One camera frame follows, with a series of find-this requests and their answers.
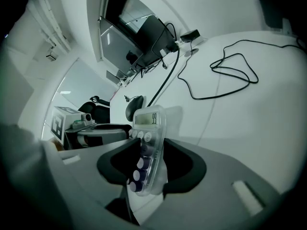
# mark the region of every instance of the power cord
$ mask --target power cord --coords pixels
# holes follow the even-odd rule
[[[274,47],[278,47],[278,48],[295,47],[295,48],[299,48],[299,49],[303,50],[303,51],[306,53],[306,50],[305,50],[305,49],[302,47],[302,45],[299,43],[299,39],[298,39],[298,38],[296,39],[296,43],[298,44],[298,46],[295,46],[295,45],[278,46],[278,45],[275,45],[275,44],[268,44],[268,43],[264,43],[264,42],[260,42],[260,41],[254,41],[254,40],[248,40],[248,39],[239,40],[239,41],[237,41],[237,42],[235,42],[235,43],[233,43],[233,44],[231,44],[231,45],[228,45],[228,46],[224,47],[224,49],[223,49],[223,58],[221,58],[221,59],[219,59],[219,60],[217,60],[217,61],[211,63],[211,64],[210,64],[210,68],[211,68],[211,71],[213,71],[213,72],[215,72],[215,73],[218,73],[218,74],[222,74],[222,75],[226,75],[226,76],[229,76],[229,77],[233,77],[233,78],[240,79],[240,80],[242,80],[242,81],[247,82],[247,84],[246,84],[244,87],[242,87],[242,88],[239,88],[239,89],[237,89],[237,90],[234,90],[234,91],[231,91],[231,92],[228,92],[228,93],[224,93],[224,94],[220,94],[220,95],[216,95],[216,96],[209,96],[209,97],[197,98],[197,97],[194,97],[189,83],[188,83],[185,79],[183,79],[183,78],[180,77],[180,74],[181,74],[181,73],[184,71],[184,69],[186,68],[188,61],[189,61],[189,60],[191,59],[191,57],[193,56],[192,41],[191,41],[191,43],[190,43],[191,55],[190,55],[190,57],[186,60],[186,64],[185,64],[184,68],[180,71],[180,73],[177,75],[177,78],[180,79],[180,80],[182,80],[182,81],[184,81],[184,82],[186,83],[186,85],[188,86],[190,95],[191,95],[191,97],[192,97],[194,100],[208,100],[208,99],[220,98],[220,97],[223,97],[223,96],[227,96],[227,95],[230,95],[230,94],[239,92],[239,91],[245,89],[246,87],[248,87],[250,83],[252,83],[252,84],[257,84],[257,83],[259,82],[259,78],[258,78],[257,74],[254,72],[254,70],[253,70],[253,69],[251,68],[251,66],[248,64],[248,62],[247,62],[247,60],[245,59],[245,57],[244,57],[243,54],[241,54],[241,53],[235,53],[235,54],[229,55],[229,56],[227,56],[227,57],[225,56],[225,49],[226,49],[226,48],[229,48],[229,47],[232,47],[233,45],[235,45],[235,44],[237,44],[237,43],[239,43],[239,42],[259,43],[259,44],[274,46]],[[257,79],[256,81],[251,81],[251,80],[249,79],[248,75],[247,75],[245,72],[241,71],[241,70],[238,70],[238,69],[235,69],[235,68],[231,68],[231,67],[222,67],[222,66],[220,66],[220,65],[223,63],[224,60],[226,60],[226,59],[228,59],[228,58],[231,58],[231,57],[233,57],[233,56],[236,56],[236,55],[240,55],[240,56],[243,57],[245,63],[247,64],[247,66],[249,67],[249,69],[250,69],[250,70],[253,72],[253,74],[255,75],[255,77],[256,77],[256,79]],[[216,69],[218,69],[218,68],[220,68],[220,69],[231,69],[231,70],[235,70],[235,71],[241,72],[242,74],[244,74],[244,75],[246,76],[247,79],[244,79],[244,78],[239,77],[239,76],[236,76],[236,75],[232,75],[232,74],[228,74],[228,73],[223,73],[223,72],[216,71]]]
[[[168,25],[172,25],[172,27],[173,27],[173,29],[174,29],[175,36],[173,36],[172,34],[171,34],[171,35],[172,35],[172,37],[175,38],[175,41],[177,41],[177,35],[176,35],[176,30],[175,30],[174,25],[173,25],[172,23],[167,23],[167,24],[165,25],[165,27],[164,27],[164,29],[163,29],[161,35],[158,37],[158,39],[154,42],[154,44],[153,44],[153,46],[152,46],[152,52],[153,52],[160,60],[162,60],[163,68],[164,68],[164,69],[167,69],[167,66],[166,66],[166,64],[165,64],[164,61],[163,61],[163,57],[161,58],[160,56],[158,56],[158,55],[153,51],[153,50],[154,50],[153,47],[154,47],[155,44],[159,41],[159,39],[162,37],[162,35],[163,35],[164,31],[167,29],[167,26],[168,26]]]
[[[158,63],[157,63],[156,65],[148,66],[148,67],[145,69],[144,73],[146,74],[146,73],[148,73],[148,72],[152,72],[152,70],[154,70],[154,69],[160,64],[161,61],[162,61],[162,60],[159,60]]]
[[[133,98],[139,97],[139,95],[133,96],[133,97],[131,97],[131,98],[129,98],[128,96],[124,95],[124,97],[125,97],[125,99],[126,99],[126,102],[129,102],[129,101],[131,101]]]
[[[160,91],[163,89],[164,85],[166,84],[166,82],[168,81],[168,79],[170,78],[170,76],[172,75],[173,71],[175,70],[175,67],[178,63],[179,60],[179,55],[180,55],[180,48],[177,46],[178,52],[177,52],[177,58],[176,61],[174,63],[173,68],[171,69],[170,73],[168,74],[167,78],[164,80],[164,82],[162,83],[161,87],[159,88],[159,90],[157,91],[157,93],[154,95],[154,97],[152,98],[152,100],[149,102],[148,106],[151,106],[151,104],[154,102],[155,98],[158,96],[158,94],[160,93]]]

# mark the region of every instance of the timer button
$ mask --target timer button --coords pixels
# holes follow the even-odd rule
[[[155,143],[155,140],[157,138],[157,135],[152,132],[147,132],[144,136],[144,141],[147,142],[148,144],[153,145]]]
[[[132,138],[136,138],[137,134],[138,134],[138,131],[134,130],[133,133],[132,133]]]
[[[144,132],[143,132],[143,131],[140,131],[140,132],[138,133],[138,138],[143,139],[143,136],[144,136]]]

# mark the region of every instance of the white desk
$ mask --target white desk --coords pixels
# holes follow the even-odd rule
[[[295,44],[295,39],[271,32],[243,32],[209,39],[197,46],[199,52],[181,75],[190,83],[194,96],[222,94],[245,84],[213,73],[209,67],[223,56],[223,47],[240,39]],[[181,56],[154,104],[161,105],[167,113],[170,113],[168,108],[173,108],[176,113],[167,116],[167,138],[228,154],[283,193],[293,186],[306,154],[307,58],[296,48],[279,49],[248,42],[227,49],[226,55],[235,52],[245,55],[260,79],[258,84],[219,99],[195,101],[185,83],[177,79],[187,59]],[[252,76],[240,57],[223,65],[242,69]],[[119,89],[110,103],[111,122],[131,124],[125,117],[128,103],[124,95],[143,95],[147,106],[172,66],[168,70],[158,66]],[[142,198],[131,192],[129,196],[131,209],[140,223],[162,202],[161,196]]]

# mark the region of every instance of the computer monitor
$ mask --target computer monitor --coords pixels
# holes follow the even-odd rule
[[[104,18],[100,21],[100,33],[103,56],[126,74],[143,52],[132,38]]]
[[[136,33],[135,41],[143,52],[140,59],[143,64],[149,65],[162,58],[160,50],[174,45],[175,39],[167,28],[156,42],[164,29],[165,25],[163,22],[155,15],[150,15]]]

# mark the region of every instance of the black office chair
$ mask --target black office chair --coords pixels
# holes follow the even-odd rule
[[[110,106],[110,102],[106,102],[106,101],[100,99],[99,96],[97,96],[97,95],[91,97],[90,100],[94,103],[100,103],[102,105]]]
[[[97,124],[109,124],[110,123],[110,108],[105,106],[110,106],[110,102],[106,102],[99,98],[99,96],[93,96],[90,98],[91,102],[84,103],[79,111],[83,113],[90,113],[92,119],[95,120]]]

